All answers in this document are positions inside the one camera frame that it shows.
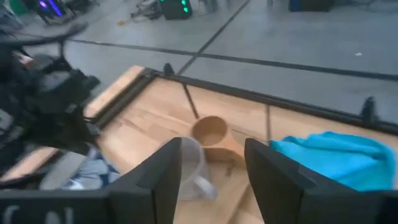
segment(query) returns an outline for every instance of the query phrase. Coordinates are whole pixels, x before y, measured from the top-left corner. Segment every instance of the blue towel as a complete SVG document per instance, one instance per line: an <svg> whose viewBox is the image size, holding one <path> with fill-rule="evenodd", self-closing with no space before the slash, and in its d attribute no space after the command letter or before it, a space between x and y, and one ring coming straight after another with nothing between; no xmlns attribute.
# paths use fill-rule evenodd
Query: blue towel
<svg viewBox="0 0 398 224"><path fill-rule="evenodd" d="M393 150L372 139L328 131L306 139L288 136L271 141L271 149L356 190L394 186Z"/></svg>

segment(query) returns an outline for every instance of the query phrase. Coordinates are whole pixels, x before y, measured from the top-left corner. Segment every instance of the wooden table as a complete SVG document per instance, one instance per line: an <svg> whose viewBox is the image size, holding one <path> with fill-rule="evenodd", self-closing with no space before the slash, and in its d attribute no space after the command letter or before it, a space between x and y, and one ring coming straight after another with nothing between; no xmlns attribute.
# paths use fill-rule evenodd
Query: wooden table
<svg viewBox="0 0 398 224"><path fill-rule="evenodd" d="M143 69L138 66L130 68L86 107L85 115L94 116L125 89ZM377 139L398 150L397 136L194 86L188 86L188 89L199 115L218 115L227 120L233 129L233 136L242 145L248 137L267 143L270 139L282 139L288 135L306 137L311 133L335 131ZM190 126L194 122L195 117L181 83L156 78L103 130L98 142L104 155L125 174L172 137L188 135ZM49 154L54 149L45 150ZM40 156L35 156L30 161L40 164L42 160L38 157ZM23 171L15 168L14 172L11 172L12 175L6 174L6 176L15 177L35 169L32 164L26 166L23 166L24 162L21 164L24 167ZM190 224L263 223L252 189L242 187L248 182L245 170L231 168L230 164L222 162L209 164L209 169L212 181L219 188L220 196L214 202L179 202L175 223L188 223L188 220Z"/></svg>

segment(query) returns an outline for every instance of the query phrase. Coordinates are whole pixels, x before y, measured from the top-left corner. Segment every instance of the wooden cup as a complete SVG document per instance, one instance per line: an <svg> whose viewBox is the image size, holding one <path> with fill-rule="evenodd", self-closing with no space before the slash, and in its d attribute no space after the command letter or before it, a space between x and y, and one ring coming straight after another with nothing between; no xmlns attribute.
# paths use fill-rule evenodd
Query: wooden cup
<svg viewBox="0 0 398 224"><path fill-rule="evenodd" d="M238 166L246 168L244 149L236 142L227 122L217 116L200 118L190 130L205 150L208 161L234 161Z"/></svg>

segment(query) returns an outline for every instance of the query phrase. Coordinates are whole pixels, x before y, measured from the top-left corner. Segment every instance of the gray floor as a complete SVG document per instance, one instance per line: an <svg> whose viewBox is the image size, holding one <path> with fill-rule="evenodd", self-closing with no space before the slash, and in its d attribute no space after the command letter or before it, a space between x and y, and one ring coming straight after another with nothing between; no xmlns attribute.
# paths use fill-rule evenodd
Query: gray floor
<svg viewBox="0 0 398 224"><path fill-rule="evenodd" d="M182 75L350 113L358 113L365 97L372 95L382 119L398 123L398 82L231 59L398 75L398 13L368 12L357 6L335 7L329 13L291 13L286 0L274 0L273 6L266 0L248 0L248 4L218 0L219 11L205 14L203 4L192 0L195 13L186 21L161 18L117 26L137 1L102 0L100 7L77 19L88 21L90 27L75 37L85 43L69 42L67 59L103 81L96 92L131 65L161 69L170 62L178 71L194 53L200 53ZM21 32L51 35L64 29L43 27L37 21ZM55 54L57 48L48 45L28 51ZM227 57L220 60L206 55Z"/></svg>

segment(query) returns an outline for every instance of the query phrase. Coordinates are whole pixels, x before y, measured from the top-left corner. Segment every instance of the mug handle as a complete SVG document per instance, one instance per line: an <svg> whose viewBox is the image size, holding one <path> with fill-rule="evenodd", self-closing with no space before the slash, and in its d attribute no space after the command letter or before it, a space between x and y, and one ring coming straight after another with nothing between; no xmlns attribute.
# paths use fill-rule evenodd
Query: mug handle
<svg viewBox="0 0 398 224"><path fill-rule="evenodd" d="M211 184L207 179L198 175L193 181L199 189L202 191L203 195L208 199L217 198L217 188Z"/></svg>

